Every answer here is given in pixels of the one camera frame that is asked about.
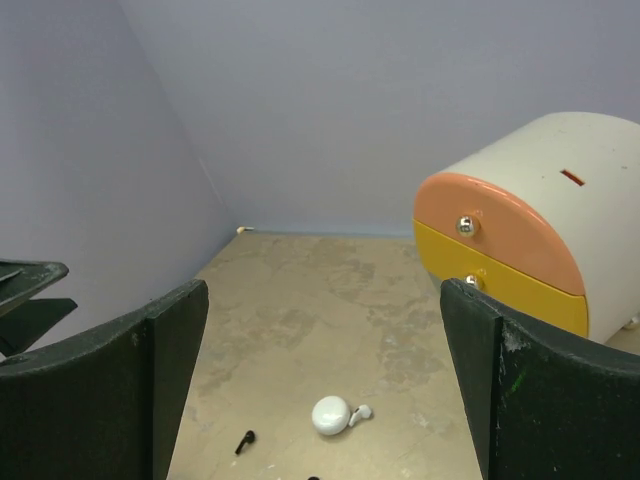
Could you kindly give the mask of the white earbud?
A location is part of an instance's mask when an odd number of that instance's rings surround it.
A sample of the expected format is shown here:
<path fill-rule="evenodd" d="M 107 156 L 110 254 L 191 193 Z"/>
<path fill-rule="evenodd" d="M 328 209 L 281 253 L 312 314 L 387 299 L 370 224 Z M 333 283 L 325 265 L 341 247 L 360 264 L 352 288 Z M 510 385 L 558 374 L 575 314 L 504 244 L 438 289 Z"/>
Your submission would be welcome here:
<path fill-rule="evenodd" d="M 368 420 L 372 416 L 373 411 L 368 405 L 360 405 L 351 413 L 348 426 L 352 428 L 361 420 Z"/>

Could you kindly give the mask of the white earbud charging case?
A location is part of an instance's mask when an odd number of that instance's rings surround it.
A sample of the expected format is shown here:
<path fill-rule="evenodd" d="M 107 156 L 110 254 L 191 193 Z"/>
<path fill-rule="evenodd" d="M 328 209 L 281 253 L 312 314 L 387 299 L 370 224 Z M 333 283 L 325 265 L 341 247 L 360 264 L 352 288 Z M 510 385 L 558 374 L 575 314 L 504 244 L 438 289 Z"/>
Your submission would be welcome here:
<path fill-rule="evenodd" d="M 350 425 L 351 410 L 348 403 L 339 396 L 321 398 L 313 407 L 311 421 L 316 432 L 322 436 L 335 436 Z"/>

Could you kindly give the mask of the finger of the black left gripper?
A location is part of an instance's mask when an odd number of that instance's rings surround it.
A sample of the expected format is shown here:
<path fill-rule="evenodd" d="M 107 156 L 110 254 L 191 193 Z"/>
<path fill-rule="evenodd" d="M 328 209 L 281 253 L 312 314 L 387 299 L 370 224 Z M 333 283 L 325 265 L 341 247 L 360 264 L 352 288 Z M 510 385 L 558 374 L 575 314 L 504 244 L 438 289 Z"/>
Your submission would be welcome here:
<path fill-rule="evenodd" d="M 69 273 L 60 262 L 1 260 L 1 354 L 11 357 L 77 308 L 70 298 L 35 296 Z"/>

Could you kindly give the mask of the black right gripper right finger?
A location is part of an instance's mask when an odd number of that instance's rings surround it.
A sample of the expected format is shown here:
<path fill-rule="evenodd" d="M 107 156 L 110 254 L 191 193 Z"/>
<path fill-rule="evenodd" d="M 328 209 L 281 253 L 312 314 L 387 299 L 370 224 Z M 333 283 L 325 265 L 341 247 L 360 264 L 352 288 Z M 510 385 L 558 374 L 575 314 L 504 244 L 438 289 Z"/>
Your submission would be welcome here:
<path fill-rule="evenodd" d="M 485 479 L 636 479 L 639 357 L 459 279 L 440 310 Z"/>

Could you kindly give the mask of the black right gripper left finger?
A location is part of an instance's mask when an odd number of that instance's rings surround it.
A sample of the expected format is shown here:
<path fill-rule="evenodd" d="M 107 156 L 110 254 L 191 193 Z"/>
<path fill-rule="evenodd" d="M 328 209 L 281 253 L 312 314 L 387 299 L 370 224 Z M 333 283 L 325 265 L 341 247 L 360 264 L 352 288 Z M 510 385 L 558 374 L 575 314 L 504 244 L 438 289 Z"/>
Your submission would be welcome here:
<path fill-rule="evenodd" d="M 2 478 L 166 478 L 208 308 L 194 279 L 2 362 Z"/>

